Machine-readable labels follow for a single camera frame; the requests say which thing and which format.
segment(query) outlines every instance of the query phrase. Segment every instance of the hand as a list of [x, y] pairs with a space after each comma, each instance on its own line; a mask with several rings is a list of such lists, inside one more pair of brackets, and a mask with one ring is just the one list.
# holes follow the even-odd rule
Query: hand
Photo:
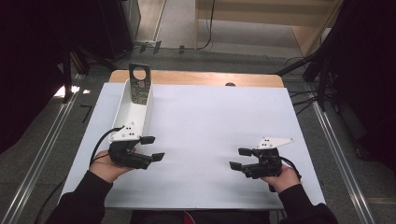
[[260, 177], [260, 179], [272, 185], [277, 193], [280, 193], [294, 185], [300, 184], [297, 174], [289, 166], [282, 164], [281, 172], [282, 173], [279, 176], [266, 176]]
[[108, 183], [113, 183], [120, 175], [127, 173], [128, 171], [133, 170], [133, 168], [122, 167], [114, 163], [110, 157], [107, 155], [108, 151], [99, 152], [95, 158], [99, 158], [93, 161], [93, 164], [90, 166], [90, 171], [100, 178], [104, 179]]

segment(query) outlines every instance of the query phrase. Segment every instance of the white tabletop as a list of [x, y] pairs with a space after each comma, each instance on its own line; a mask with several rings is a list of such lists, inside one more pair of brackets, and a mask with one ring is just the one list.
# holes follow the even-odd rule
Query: white tabletop
[[[93, 111], [63, 193], [73, 191], [89, 166], [99, 138], [111, 129], [124, 84], [106, 83]], [[279, 153], [294, 162], [313, 204], [324, 203], [287, 89], [153, 85], [148, 129], [155, 136], [145, 154], [164, 152], [147, 170], [121, 176], [106, 207], [132, 209], [282, 209], [276, 193], [260, 179], [230, 169], [229, 161], [257, 163], [239, 156], [262, 137], [293, 138]], [[99, 147], [108, 149], [105, 140]]]

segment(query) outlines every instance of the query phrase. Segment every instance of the black sleeve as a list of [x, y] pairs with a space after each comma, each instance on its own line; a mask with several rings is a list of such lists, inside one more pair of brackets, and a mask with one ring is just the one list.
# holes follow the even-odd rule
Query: black sleeve
[[100, 223], [105, 216], [105, 198], [112, 187], [87, 171], [76, 190], [62, 196], [46, 223]]
[[282, 224], [335, 224], [338, 223], [336, 217], [323, 203], [313, 205], [309, 201], [303, 186], [296, 185], [279, 193], [279, 199], [285, 207], [288, 217], [283, 219]]

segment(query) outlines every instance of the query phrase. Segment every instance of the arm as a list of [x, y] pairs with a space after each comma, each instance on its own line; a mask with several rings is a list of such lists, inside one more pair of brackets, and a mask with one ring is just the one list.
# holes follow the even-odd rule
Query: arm
[[274, 186], [288, 217], [281, 223], [338, 223], [332, 211], [323, 203], [313, 205], [306, 195], [294, 170], [282, 166], [280, 176], [267, 176], [261, 179]]
[[114, 180], [130, 168], [114, 164], [106, 151], [99, 152], [75, 191], [62, 196], [46, 223], [100, 223], [105, 216], [105, 198]]

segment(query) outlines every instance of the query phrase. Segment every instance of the sleeve cuff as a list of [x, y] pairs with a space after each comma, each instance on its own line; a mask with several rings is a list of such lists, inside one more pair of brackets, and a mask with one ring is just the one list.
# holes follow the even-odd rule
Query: sleeve cuff
[[300, 216], [314, 207], [301, 184], [283, 190], [278, 196], [290, 218]]
[[107, 183], [91, 171], [87, 171], [74, 192], [86, 202], [103, 204], [112, 187], [113, 184]]

